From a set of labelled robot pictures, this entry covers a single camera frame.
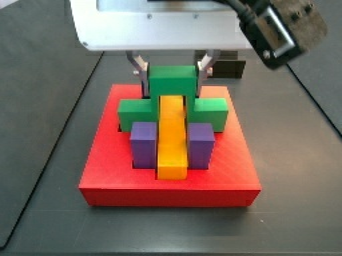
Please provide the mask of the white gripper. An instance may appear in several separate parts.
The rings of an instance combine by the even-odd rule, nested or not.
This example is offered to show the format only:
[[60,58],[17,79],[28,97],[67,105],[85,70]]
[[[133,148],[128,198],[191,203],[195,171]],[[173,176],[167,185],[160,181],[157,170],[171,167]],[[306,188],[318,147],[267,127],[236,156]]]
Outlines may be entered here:
[[76,34],[91,51],[121,51],[149,97],[148,63],[132,50],[205,50],[196,62],[197,89],[220,51],[247,49],[234,10],[211,1],[69,0]]

